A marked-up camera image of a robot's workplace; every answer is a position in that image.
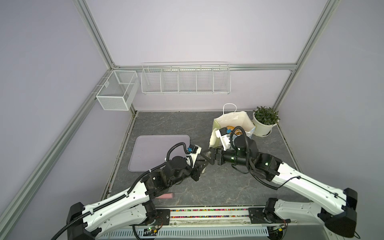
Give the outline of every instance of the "wall-mounted wire shelf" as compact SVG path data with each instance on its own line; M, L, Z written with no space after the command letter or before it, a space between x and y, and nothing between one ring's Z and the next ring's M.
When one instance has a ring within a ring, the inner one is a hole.
M231 92L229 63L143 63L141 89L144 94L215 94Z
M96 98L104 110L129 111L139 85L136 71L113 70Z

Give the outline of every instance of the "gray marble surface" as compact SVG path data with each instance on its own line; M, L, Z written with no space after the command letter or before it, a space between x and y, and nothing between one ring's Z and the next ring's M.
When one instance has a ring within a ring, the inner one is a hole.
M129 188L132 182L141 174L141 172L130 172L128 170L129 160L138 136L187 134L190 136L191 143L207 149L213 119L221 114L221 112L138 113L111 194ZM260 152L272 154L294 167L294 163L276 127L269 136L253 136L252 139L256 141ZM174 198L154 199L157 207L264 205L270 197L286 201L308 202L308 199L288 188L282 187L278 190L267 188L257 182L250 174L237 172L230 164L208 165L205 174L202 174L198 182L191 178L185 179L182 184L172 186L169 192L174 193Z

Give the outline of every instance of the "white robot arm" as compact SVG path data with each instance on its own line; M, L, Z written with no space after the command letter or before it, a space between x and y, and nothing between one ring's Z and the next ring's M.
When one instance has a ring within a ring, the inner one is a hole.
M170 152L181 145L187 158L176 156L169 160ZM65 230L68 230L68 240L93 240L123 226L153 225L157 210L152 199L168 192L172 185L187 177L198 181L208 163L214 164L215 160L218 165L230 162L233 166L247 166L249 173L263 185L276 190L285 186L312 201L296 203L270 198L262 212L249 210L251 222L305 220L324 224L343 237L353 237L357 217L357 193L354 190L341 190L318 182L280 159L260 153L256 143L248 137L237 137L234 142L231 141L231 146L232 149L226 151L218 147L201 152L199 146L190 145L187 149L184 143L176 144L168 152L165 163L143 173L131 188L94 204L74 204L70 208L67 225L52 240ZM196 161L198 155L205 161ZM264 180L280 186L269 185ZM149 234L156 234L156 229L148 231Z

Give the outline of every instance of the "pink object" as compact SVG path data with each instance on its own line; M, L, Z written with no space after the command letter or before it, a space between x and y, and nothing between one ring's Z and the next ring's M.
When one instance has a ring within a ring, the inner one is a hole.
M171 199L173 198L173 192L171 193L165 193L163 195L160 195L158 197L156 197L157 199Z

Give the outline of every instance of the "potted plant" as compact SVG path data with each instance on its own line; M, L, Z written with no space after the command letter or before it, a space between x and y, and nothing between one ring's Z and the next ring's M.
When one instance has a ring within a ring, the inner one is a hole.
M279 111L275 111L273 108L257 107L257 110L253 112L252 122L256 127L253 133L257 136L269 134L272 127L279 123Z

